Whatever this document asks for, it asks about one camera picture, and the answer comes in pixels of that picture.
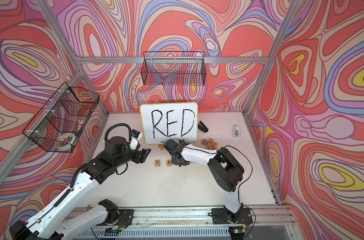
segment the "black cable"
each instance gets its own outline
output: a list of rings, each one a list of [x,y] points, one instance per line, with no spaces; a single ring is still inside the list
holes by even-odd
[[[134,138],[134,139],[137,141],[138,145],[137,145],[137,147],[136,147],[134,150],[131,150],[131,149],[130,149],[130,151],[131,151],[131,152],[136,152],[136,151],[138,151],[138,149],[139,149],[139,147],[140,147],[141,145],[139,144],[138,139],[136,139],[135,137],[132,137],[132,138]]]
[[[127,125],[126,123],[118,123],[118,124],[115,124],[111,127],[108,128],[108,130],[106,131],[105,133],[105,142],[108,140],[108,135],[109,135],[109,132],[113,129],[113,128],[116,128],[116,127],[120,127],[120,126],[124,126],[124,127],[127,127],[127,129],[129,130],[129,142],[131,142],[131,128],[129,125]]]
[[[91,210],[91,206],[90,206],[90,204],[89,204],[89,205],[87,205],[87,211],[89,210],[89,208],[90,208],[90,210]],[[90,228],[91,228],[91,232],[93,233],[94,237],[95,237],[95,238],[97,238],[98,240],[100,240],[100,239],[99,239],[99,238],[95,235],[93,228],[92,228],[92,227],[90,227]]]
[[[82,167],[86,166],[87,163],[84,163],[82,165],[80,165],[77,170],[75,170],[74,174],[73,174],[73,178],[71,179],[71,182],[70,182],[70,187],[73,188],[74,187],[74,184],[75,184],[75,180],[77,179],[77,175],[79,173],[79,171],[81,170]]]
[[[226,222],[227,221],[227,219],[223,220],[222,218],[218,217],[217,215],[213,214],[212,212],[209,212],[207,215],[209,217],[216,217],[216,218],[218,218],[219,220],[221,220],[223,222]]]
[[[38,221],[35,221],[35,223],[31,224],[28,228],[26,228],[25,230],[23,230],[22,232],[18,233],[12,240],[15,240],[19,235],[21,235],[22,233],[24,233],[26,230],[28,230],[29,228],[31,228],[34,224],[36,224]]]
[[[233,147],[233,146],[230,146],[230,145],[226,145],[225,147],[232,147],[232,148],[234,148],[235,150],[237,150],[237,151],[239,151],[238,149],[236,149],[235,147]],[[252,171],[251,171],[251,173],[250,173],[250,175],[248,176],[248,178],[246,179],[246,180],[244,180],[243,182],[241,182],[241,184],[238,186],[238,202],[239,203],[241,203],[241,200],[240,200],[240,198],[239,198],[239,189],[240,189],[240,187],[241,187],[241,185],[244,183],[244,182],[246,182],[247,180],[249,180],[249,178],[252,176],[252,174],[253,174],[253,165],[252,165],[252,163],[251,163],[251,161],[241,152],[241,151],[239,151],[239,153],[240,154],[242,154],[245,158],[246,158],[246,160],[247,161],[249,161],[249,163],[250,163],[250,166],[252,167]]]
[[[249,235],[249,233],[252,231],[253,226],[254,226],[254,224],[255,224],[255,222],[256,222],[256,215],[255,215],[254,211],[253,211],[251,208],[249,208],[248,206],[246,206],[246,205],[244,205],[244,204],[242,204],[242,203],[241,203],[241,205],[242,205],[242,206],[244,206],[244,207],[247,207],[248,209],[250,209],[250,210],[253,212],[253,214],[254,214],[254,222],[253,222],[253,225],[252,225],[252,227],[250,228],[250,231],[246,234],[246,236],[242,238],[242,240],[243,240],[243,239],[247,238],[247,236]]]
[[[201,151],[201,152],[206,152],[206,151],[203,151],[201,149],[196,149],[196,148],[189,148],[189,147],[184,147],[184,148],[188,148],[188,149],[191,149],[191,150],[197,150],[197,151]],[[217,154],[218,152],[206,152],[208,154]]]
[[[126,168],[125,168],[125,170],[124,170],[123,172],[118,173],[117,169],[115,169],[115,173],[116,173],[117,175],[124,174],[124,173],[126,172],[126,170],[127,170],[127,168],[128,168],[128,167],[129,167],[129,165],[126,163]]]
[[[90,228],[91,228],[91,232],[93,233],[94,237],[95,237],[96,239],[100,240],[100,239],[99,239],[99,238],[95,235],[93,228],[92,228],[92,227],[90,227]]]
[[[40,220],[46,216],[46,214],[48,214],[54,207],[50,208],[50,210],[48,210],[42,217],[40,217],[37,221],[35,221],[35,223],[31,224],[28,228],[26,228],[25,230],[23,230],[22,232],[18,233],[12,240],[15,240],[19,235],[21,235],[22,233],[24,233],[26,230],[28,230],[29,228],[31,228],[34,224],[36,223],[40,223]]]

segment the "black binder clip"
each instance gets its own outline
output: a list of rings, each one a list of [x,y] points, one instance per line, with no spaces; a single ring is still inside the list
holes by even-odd
[[[198,129],[201,130],[202,132],[208,132],[208,128],[204,125],[202,121],[199,121]]]

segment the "black wire basket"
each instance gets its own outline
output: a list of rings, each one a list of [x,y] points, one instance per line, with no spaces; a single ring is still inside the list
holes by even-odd
[[[144,85],[205,85],[203,51],[147,51],[143,55]]]
[[[99,103],[99,94],[85,88],[69,87],[51,109],[44,110],[41,122],[22,133],[47,152],[73,152],[84,127]]]

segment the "whiteboard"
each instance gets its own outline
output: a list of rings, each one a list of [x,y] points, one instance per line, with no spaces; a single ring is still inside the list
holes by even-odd
[[[163,144],[173,138],[197,141],[197,103],[142,104],[139,111],[146,144]]]

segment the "metal base plate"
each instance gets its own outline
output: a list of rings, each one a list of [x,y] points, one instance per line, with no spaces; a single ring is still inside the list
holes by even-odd
[[[246,226],[250,225],[251,223],[253,223],[253,219],[252,219],[252,215],[250,213],[250,209],[248,208],[240,208],[239,209],[240,212],[237,213],[237,215],[239,216],[237,218],[237,220],[235,221],[235,224],[245,224]],[[227,219],[227,213],[228,210],[224,209],[224,208],[216,208],[216,209],[211,209],[211,213],[213,214],[213,223],[214,224],[229,224],[231,222],[229,222]]]
[[[128,226],[131,225],[133,220],[134,209],[118,209],[120,217],[118,217],[117,226],[127,226],[127,221],[129,221]],[[108,226],[107,224],[98,224],[97,226]]]

